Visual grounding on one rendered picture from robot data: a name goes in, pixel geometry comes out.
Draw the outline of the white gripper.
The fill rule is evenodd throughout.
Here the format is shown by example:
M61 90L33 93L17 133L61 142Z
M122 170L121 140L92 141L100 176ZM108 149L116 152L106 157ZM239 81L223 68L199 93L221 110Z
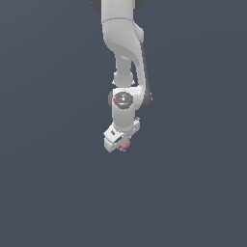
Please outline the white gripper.
M119 149L121 143L131 137L140 129L140 118L136 117L133 121L133 127L128 131L117 130L112 124L104 132L104 147L109 151Z

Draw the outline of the small pink object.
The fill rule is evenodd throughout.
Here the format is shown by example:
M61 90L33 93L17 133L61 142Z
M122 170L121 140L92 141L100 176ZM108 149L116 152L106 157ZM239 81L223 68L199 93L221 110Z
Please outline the small pink object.
M119 150L125 151L130 146L130 140L126 139L123 143L120 144Z

